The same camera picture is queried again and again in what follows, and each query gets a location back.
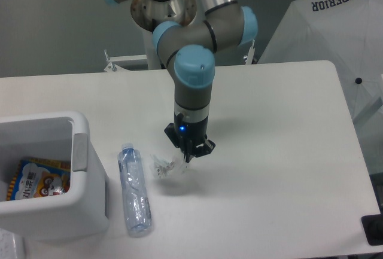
white table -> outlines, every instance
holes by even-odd
[[[308,258],[383,251],[360,218],[379,212],[334,66],[218,67],[208,136],[217,147],[180,179],[152,177],[170,157],[166,71],[1,78],[0,116],[77,110],[111,179],[110,227],[67,243],[27,240],[30,258]],[[117,153],[144,158],[154,229],[130,238]]]

crumpled plastic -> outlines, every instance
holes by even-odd
[[[153,159],[153,175],[159,179],[172,178],[180,175],[184,173],[189,166],[189,163],[186,163],[181,155],[174,155],[171,162],[155,154],[152,154],[151,158]]]

colorful package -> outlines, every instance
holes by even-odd
[[[71,164],[28,158],[20,161],[10,184],[7,200],[60,195],[69,190]]]

white container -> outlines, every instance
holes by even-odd
[[[61,195],[1,201],[0,228],[36,240],[77,237],[108,228],[109,179],[90,142],[83,114],[0,118],[0,181],[11,182],[23,157],[71,161],[71,186]]]

umbrella text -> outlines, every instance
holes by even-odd
[[[316,11],[320,11],[320,10],[325,10],[325,9],[346,3],[348,1],[350,1],[350,0],[325,0],[325,1],[320,1],[320,2],[311,2],[312,11],[316,12]]]

